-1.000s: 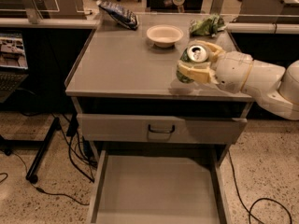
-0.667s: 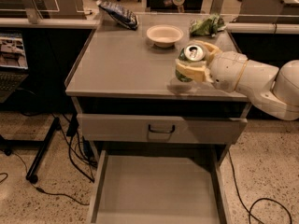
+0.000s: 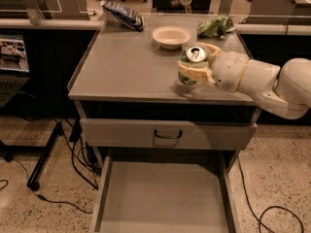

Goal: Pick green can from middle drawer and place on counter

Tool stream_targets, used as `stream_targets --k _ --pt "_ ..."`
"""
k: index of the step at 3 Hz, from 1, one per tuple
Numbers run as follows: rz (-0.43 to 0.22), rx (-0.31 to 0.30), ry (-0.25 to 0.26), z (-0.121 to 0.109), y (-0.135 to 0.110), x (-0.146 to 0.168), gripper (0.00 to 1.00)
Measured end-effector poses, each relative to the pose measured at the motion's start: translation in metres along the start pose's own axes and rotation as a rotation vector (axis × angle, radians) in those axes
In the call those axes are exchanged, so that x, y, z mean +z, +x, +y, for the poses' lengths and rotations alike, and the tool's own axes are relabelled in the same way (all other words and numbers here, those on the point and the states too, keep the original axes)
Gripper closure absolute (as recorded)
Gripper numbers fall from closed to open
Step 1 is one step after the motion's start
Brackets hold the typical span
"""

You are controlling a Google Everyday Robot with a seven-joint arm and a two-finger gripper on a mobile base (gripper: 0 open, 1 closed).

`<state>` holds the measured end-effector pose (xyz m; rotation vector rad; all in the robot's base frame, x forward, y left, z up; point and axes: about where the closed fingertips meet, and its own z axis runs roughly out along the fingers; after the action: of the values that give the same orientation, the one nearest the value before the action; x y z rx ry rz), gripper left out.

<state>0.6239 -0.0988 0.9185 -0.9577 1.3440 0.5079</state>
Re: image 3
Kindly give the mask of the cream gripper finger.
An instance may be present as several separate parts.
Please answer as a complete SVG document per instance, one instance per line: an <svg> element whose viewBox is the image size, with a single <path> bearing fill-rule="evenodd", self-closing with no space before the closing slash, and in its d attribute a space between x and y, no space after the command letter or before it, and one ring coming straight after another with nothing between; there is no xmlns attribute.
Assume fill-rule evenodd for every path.
<svg viewBox="0 0 311 233"><path fill-rule="evenodd" d="M199 56L198 56L199 62L203 61L213 62L216 59L216 57L223 52L219 47L205 43L199 43L198 48L199 48Z"/></svg>
<svg viewBox="0 0 311 233"><path fill-rule="evenodd" d="M183 84L212 83L215 84L213 70L208 61L200 63L178 61L178 78Z"/></svg>

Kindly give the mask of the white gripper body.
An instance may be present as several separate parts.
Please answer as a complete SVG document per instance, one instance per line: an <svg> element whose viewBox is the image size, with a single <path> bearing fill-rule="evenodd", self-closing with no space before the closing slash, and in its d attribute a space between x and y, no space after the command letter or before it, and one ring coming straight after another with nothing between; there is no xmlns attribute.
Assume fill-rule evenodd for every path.
<svg viewBox="0 0 311 233"><path fill-rule="evenodd" d="M235 51L219 54L212 64L216 88L229 93L236 92L249 60L247 54Z"/></svg>

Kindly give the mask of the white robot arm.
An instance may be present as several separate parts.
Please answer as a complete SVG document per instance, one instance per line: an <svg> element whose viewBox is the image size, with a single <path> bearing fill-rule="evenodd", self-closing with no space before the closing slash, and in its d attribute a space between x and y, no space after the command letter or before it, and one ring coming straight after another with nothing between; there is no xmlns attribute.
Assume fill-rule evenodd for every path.
<svg viewBox="0 0 311 233"><path fill-rule="evenodd" d="M209 83L222 91L243 93L278 117L298 119L311 109L311 60L306 58L293 58L280 67L196 43L183 52L178 72L182 83Z"/></svg>

